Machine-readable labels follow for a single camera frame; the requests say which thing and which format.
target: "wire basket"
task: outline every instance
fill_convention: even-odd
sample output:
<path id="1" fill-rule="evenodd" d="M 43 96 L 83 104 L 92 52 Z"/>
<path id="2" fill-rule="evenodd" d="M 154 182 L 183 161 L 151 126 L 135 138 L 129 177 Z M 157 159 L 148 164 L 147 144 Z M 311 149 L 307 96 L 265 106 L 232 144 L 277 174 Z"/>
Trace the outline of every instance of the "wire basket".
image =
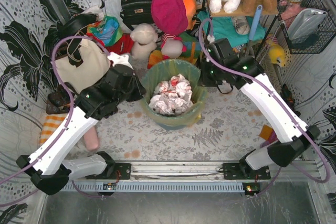
<path id="1" fill-rule="evenodd" d="M 326 17 L 315 31 L 309 35 L 290 40 L 287 29 L 297 17 L 299 8 L 315 8 L 327 12 Z M 282 31 L 292 55 L 319 54 L 333 40 L 336 35 L 336 25 L 326 6 L 321 0 L 279 0 L 279 21 L 282 21 Z"/>

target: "crumpled paper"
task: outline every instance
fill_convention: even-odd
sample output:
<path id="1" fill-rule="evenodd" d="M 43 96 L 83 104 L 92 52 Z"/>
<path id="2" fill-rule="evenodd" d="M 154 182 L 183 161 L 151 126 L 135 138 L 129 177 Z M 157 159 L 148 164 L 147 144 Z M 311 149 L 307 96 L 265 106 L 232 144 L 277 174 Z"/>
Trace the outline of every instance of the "crumpled paper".
<path id="1" fill-rule="evenodd" d="M 156 86 L 149 107 L 161 115 L 181 115 L 193 105 L 192 93 L 189 81 L 179 74 Z"/>

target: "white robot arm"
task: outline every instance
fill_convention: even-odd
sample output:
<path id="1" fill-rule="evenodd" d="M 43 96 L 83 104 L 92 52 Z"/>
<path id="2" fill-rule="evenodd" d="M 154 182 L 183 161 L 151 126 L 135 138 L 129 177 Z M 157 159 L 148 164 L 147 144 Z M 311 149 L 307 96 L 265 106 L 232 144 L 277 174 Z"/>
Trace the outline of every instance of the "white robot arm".
<path id="1" fill-rule="evenodd" d="M 232 50 L 227 39 L 212 42 L 207 45 L 206 49 L 211 58 L 220 65 L 252 76 L 268 87 L 273 92 L 273 96 L 279 98 L 282 106 L 290 111 L 290 115 L 295 118 L 298 125 L 305 129 L 313 140 L 318 137 L 319 129 L 315 125 L 308 127 L 303 120 L 289 109 L 270 83 L 262 67 L 253 57 L 239 58 Z M 279 141 L 254 150 L 239 161 L 240 170 L 246 177 L 251 170 L 258 170 L 270 164 L 275 163 L 281 167 L 286 167 L 309 147 L 309 141 L 294 125 L 287 112 L 261 85 L 242 76 L 223 71 L 205 58 L 200 60 L 199 68 L 202 71 L 199 85 L 218 87 L 219 84 L 226 81 L 231 86 L 235 86 L 253 101 L 277 134 Z"/>
<path id="2" fill-rule="evenodd" d="M 259 64 L 251 57 L 238 59 L 227 40 L 209 44 L 208 51 L 222 65 L 255 77 L 273 91 L 274 95 L 280 97 Z M 129 101 L 130 97 L 126 96 L 126 93 L 131 94 L 133 101 L 140 99 L 145 93 L 127 57 L 116 54 L 110 57 L 113 67 L 102 80 L 80 93 L 75 101 L 73 116 L 64 134 L 39 162 L 26 171 L 35 186 L 49 195 L 60 191 L 69 180 L 94 174 L 108 176 L 114 170 L 115 162 L 105 152 L 98 152 L 93 156 L 72 161 L 64 160 L 87 130 L 102 118 L 112 115 L 120 101 Z M 309 142 L 292 123 L 288 114 L 259 84 L 221 71 L 206 60 L 201 60 L 199 67 L 201 68 L 200 85 L 211 87 L 225 80 L 235 86 L 254 102 L 278 136 L 279 141 L 254 150 L 239 161 L 240 170 L 246 177 L 252 170 L 258 170 L 273 163 L 286 167 L 308 148 Z M 312 139 L 317 138 L 319 130 L 315 126 L 308 127 L 293 112 L 291 114 L 299 125 L 307 130 L 306 132 Z M 24 168 L 37 159 L 64 128 L 65 121 L 36 152 L 30 156 L 20 156 L 17 160 L 19 167 Z"/>
<path id="3" fill-rule="evenodd" d="M 104 174 L 109 177 L 114 171 L 115 161 L 105 152 L 90 157 L 64 160 L 80 138 L 102 118 L 112 115 L 119 102 L 136 101 L 145 94 L 135 75 L 129 56 L 111 53 L 112 67 L 95 85 L 82 90 L 75 100 L 70 122 L 61 137 L 51 146 L 60 131 L 65 128 L 68 116 L 50 138 L 31 155 L 20 156 L 16 163 L 24 168 L 39 159 L 46 148 L 50 149 L 26 173 L 31 181 L 46 194 L 60 191 L 69 180 L 89 175 Z"/>

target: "black handbag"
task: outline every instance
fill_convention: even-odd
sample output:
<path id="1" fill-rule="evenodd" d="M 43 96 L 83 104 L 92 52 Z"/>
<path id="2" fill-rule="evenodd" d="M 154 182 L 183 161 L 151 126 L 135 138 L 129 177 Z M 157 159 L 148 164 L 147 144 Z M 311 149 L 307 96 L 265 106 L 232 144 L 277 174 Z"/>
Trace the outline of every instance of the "black handbag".
<path id="1" fill-rule="evenodd" d="M 120 17 L 124 24 L 134 30 L 132 25 L 154 23 L 151 13 L 152 0 L 121 0 Z"/>

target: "trash can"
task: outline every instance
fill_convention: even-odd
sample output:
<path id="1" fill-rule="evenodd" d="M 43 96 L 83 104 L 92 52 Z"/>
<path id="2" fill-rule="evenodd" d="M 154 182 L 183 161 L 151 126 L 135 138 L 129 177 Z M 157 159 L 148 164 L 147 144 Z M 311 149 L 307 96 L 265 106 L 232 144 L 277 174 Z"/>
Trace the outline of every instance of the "trash can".
<path id="1" fill-rule="evenodd" d="M 179 73 L 190 82 L 194 105 L 188 111 L 178 116 L 164 116 L 155 113 L 148 105 L 155 87 L 161 81 L 168 81 Z M 140 101 L 143 111 L 166 130 L 179 130 L 193 125 L 201 118 L 201 111 L 204 109 L 207 97 L 206 88 L 197 85 L 200 75 L 201 71 L 197 67 L 184 60 L 170 59 L 155 64 L 141 80 L 141 84 L 147 91 L 144 98 Z"/>

